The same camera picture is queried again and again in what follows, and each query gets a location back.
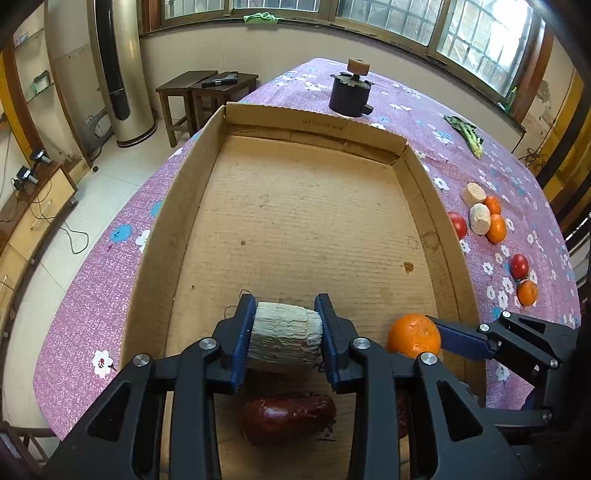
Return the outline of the red tomato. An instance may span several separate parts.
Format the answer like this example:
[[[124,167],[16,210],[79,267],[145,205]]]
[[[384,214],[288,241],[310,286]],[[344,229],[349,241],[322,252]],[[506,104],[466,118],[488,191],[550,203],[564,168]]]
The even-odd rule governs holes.
[[[530,267],[528,259],[522,254],[515,254],[510,262],[510,272],[515,280],[525,279],[529,275]]]
[[[448,217],[454,226],[458,239],[464,239],[468,235],[468,224],[464,217],[457,212],[449,212]]]

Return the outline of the tall standing air conditioner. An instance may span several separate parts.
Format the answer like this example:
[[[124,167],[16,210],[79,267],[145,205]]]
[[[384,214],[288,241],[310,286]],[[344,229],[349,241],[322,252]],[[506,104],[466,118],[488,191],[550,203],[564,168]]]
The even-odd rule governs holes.
[[[116,143],[121,148],[135,146],[156,130],[142,65],[136,3],[89,0],[87,16],[99,90]]]

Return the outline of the green leafy vegetable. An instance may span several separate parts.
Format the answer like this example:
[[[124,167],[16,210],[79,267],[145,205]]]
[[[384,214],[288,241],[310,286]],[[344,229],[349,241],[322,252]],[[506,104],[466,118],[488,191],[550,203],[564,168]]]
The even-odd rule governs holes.
[[[477,133],[477,127],[458,116],[445,115],[444,119],[462,136],[472,154],[481,159],[484,154],[484,139]]]

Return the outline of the green bottle on sill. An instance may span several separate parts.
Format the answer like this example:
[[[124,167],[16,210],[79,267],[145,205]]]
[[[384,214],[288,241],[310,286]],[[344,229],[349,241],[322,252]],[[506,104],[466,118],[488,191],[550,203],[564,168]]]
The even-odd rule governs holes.
[[[514,86],[511,89],[511,91],[509,92],[509,94],[508,94],[508,96],[506,98],[506,102],[505,102],[504,108],[505,108],[505,110],[508,113],[511,113],[512,112],[513,104],[514,104],[515,98],[517,96],[517,90],[518,90],[518,87],[517,86]]]

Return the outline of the wall shelf unit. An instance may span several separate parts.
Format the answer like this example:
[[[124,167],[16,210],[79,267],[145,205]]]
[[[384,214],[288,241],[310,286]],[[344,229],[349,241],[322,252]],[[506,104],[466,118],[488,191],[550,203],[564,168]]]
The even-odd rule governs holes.
[[[46,6],[38,6],[1,52],[1,106],[27,163],[43,149],[64,164],[73,150],[48,54],[45,13]]]

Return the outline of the dark wooden stool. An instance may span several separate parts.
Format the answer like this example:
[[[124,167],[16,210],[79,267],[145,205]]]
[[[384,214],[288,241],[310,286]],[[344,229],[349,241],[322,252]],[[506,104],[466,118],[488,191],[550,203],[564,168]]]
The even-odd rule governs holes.
[[[155,89],[160,101],[164,126],[171,147],[177,145],[177,133],[188,133],[192,136],[197,131],[197,115],[195,114],[190,88],[215,74],[217,74],[216,70],[186,71]],[[183,115],[178,120],[172,118],[171,98],[182,100]]]
[[[226,71],[215,76],[225,76],[229,72]],[[252,93],[256,90],[256,84],[259,80],[259,76],[256,74],[236,72],[238,74],[238,83],[236,85],[221,87],[221,88],[201,88],[200,82],[190,88],[192,94],[192,100],[194,103],[195,114],[197,115],[197,131],[204,127],[206,123],[205,112],[209,111],[215,113],[219,107],[231,101],[233,97],[238,94],[246,92],[247,94]]]

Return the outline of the black cylinder device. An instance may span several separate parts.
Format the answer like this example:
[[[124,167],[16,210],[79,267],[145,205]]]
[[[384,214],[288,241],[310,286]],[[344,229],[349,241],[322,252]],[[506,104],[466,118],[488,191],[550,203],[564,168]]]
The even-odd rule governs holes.
[[[329,108],[346,117],[359,118],[373,113],[369,104],[373,83],[366,79],[370,64],[360,59],[349,58],[346,72],[332,74],[332,92]]]

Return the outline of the large white yam chunk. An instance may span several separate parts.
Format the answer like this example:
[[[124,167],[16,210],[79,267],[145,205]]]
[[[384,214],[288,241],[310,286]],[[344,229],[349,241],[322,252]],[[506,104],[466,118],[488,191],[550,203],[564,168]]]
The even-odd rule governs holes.
[[[259,302],[247,365],[274,373],[303,371],[321,359],[322,335],[318,312],[296,305]]]

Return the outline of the dark wooden stool left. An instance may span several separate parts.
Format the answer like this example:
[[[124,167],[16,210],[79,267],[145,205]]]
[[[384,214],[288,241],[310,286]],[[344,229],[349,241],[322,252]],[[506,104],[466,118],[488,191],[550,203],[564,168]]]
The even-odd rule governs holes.
[[[160,101],[164,126],[171,147],[177,145],[177,133],[188,133],[192,136],[197,131],[197,115],[195,114],[190,88],[215,74],[217,74],[216,70],[186,71],[155,89]],[[178,120],[172,118],[171,98],[182,100],[183,115]]]

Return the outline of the wrinkled red date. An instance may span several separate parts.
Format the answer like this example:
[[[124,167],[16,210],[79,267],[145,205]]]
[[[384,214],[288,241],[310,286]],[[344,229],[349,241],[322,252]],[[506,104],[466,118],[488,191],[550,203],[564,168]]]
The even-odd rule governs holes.
[[[403,439],[409,435],[406,401],[403,395],[397,397],[398,434]]]

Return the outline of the orange tangerine cluster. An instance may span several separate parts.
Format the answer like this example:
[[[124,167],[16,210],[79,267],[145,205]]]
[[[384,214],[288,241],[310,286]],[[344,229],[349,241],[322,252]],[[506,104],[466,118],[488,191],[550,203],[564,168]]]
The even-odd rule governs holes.
[[[489,209],[491,215],[500,215],[502,213],[501,203],[494,195],[488,195],[483,204]]]
[[[491,215],[491,223],[486,234],[488,240],[493,244],[499,244],[505,240],[507,235],[506,221],[500,214]]]

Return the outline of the large smooth red date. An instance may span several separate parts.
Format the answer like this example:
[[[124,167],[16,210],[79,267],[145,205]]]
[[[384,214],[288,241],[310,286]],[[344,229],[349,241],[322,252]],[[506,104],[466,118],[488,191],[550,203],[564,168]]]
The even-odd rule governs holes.
[[[242,430],[256,447],[279,446],[331,429],[337,416],[328,395],[259,398],[242,407]]]

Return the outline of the wooden tv cabinet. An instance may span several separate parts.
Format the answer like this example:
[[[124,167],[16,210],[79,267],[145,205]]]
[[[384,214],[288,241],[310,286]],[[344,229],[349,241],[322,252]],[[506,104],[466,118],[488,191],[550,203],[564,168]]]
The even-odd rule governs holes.
[[[1,210],[1,328],[13,311],[25,273],[34,263],[45,238],[73,205],[75,183],[61,164],[42,164],[33,173],[36,184],[26,182],[13,192]]]

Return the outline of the black remote control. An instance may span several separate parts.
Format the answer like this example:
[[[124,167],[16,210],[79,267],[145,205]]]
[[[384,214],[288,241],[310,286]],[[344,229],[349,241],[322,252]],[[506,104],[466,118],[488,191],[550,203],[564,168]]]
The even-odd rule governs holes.
[[[200,83],[201,88],[221,88],[238,83],[238,74],[236,72],[229,72],[225,76],[209,78]]]

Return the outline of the round white yam chunk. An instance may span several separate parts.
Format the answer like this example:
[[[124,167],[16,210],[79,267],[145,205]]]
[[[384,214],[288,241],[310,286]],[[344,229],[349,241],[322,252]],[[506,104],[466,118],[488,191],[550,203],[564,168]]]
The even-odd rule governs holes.
[[[487,194],[478,183],[470,182],[462,189],[461,198],[469,208],[472,208],[476,204],[483,204]]]

